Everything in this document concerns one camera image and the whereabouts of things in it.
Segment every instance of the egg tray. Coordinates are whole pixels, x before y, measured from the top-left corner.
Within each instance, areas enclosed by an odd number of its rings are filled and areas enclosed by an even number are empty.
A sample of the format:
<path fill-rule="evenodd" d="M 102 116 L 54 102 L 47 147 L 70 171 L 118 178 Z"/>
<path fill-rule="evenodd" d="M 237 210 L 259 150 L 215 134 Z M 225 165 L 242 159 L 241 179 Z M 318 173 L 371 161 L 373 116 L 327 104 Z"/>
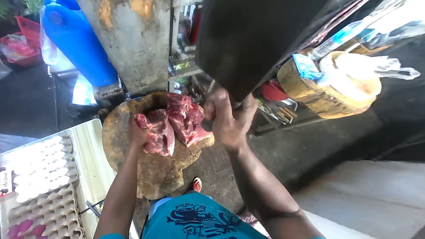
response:
<path fill-rule="evenodd" d="M 8 214 L 8 225 L 9 239 L 85 238 L 73 184 L 65 185 L 11 209 Z"/>

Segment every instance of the raw pork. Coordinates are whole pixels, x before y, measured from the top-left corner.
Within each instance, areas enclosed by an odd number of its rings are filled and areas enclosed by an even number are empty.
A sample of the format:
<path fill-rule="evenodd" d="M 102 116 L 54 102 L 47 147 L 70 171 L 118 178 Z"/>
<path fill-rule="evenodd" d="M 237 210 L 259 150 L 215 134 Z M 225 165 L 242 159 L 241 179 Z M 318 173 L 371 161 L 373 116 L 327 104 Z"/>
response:
<path fill-rule="evenodd" d="M 135 114 L 137 125 L 141 129 L 149 128 L 143 150 L 146 153 L 159 153 L 162 156 L 173 155 L 174 132 L 164 109 L 151 111 L 147 114 Z"/>
<path fill-rule="evenodd" d="M 201 127 L 204 117 L 202 108 L 193 104 L 190 96 L 169 93 L 167 113 L 174 132 L 187 147 L 213 135 Z"/>

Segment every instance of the round chopping board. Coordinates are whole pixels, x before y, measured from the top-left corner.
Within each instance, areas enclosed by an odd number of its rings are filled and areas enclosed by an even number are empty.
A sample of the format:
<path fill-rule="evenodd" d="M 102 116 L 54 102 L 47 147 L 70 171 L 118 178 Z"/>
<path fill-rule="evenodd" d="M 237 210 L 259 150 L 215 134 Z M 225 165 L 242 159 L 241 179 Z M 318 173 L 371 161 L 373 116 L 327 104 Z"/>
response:
<path fill-rule="evenodd" d="M 145 97 L 123 102 L 112 110 L 103 123 L 102 142 L 106 158 L 114 171 L 121 167 L 129 145 L 128 118 L 137 113 L 166 108 L 167 92 L 156 92 Z M 175 135 L 176 145 L 173 156 L 139 151 L 137 155 L 137 197 L 158 199 L 167 196 L 184 184 L 182 170 L 195 162 L 201 155 L 201 148 L 214 144 L 214 137 L 203 139 L 186 147 Z"/>

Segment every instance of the blue t-shirt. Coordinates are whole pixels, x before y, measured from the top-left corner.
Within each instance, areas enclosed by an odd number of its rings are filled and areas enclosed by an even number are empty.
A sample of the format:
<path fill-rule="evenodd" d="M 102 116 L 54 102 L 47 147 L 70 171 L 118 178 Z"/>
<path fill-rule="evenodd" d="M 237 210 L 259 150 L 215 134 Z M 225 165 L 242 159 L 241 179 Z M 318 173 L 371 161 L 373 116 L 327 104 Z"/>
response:
<path fill-rule="evenodd" d="M 201 193 L 175 197 L 158 206 L 146 223 L 142 239 L 266 239 L 225 207 Z M 100 239 L 123 239 L 109 234 Z"/>

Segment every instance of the blue plastic container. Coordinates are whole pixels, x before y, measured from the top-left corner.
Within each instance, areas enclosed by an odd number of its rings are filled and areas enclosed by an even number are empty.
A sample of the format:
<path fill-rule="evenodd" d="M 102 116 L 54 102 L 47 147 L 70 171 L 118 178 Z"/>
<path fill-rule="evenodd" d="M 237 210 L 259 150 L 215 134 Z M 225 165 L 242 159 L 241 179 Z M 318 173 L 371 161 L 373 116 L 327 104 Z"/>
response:
<path fill-rule="evenodd" d="M 62 6 L 65 6 L 66 8 L 70 10 L 80 10 L 77 0 L 44 0 L 44 4 L 48 5 L 50 3 L 58 3 Z"/>
<path fill-rule="evenodd" d="M 117 81 L 114 66 L 81 10 L 50 3 L 42 21 L 46 35 L 90 84 L 100 87 Z"/>

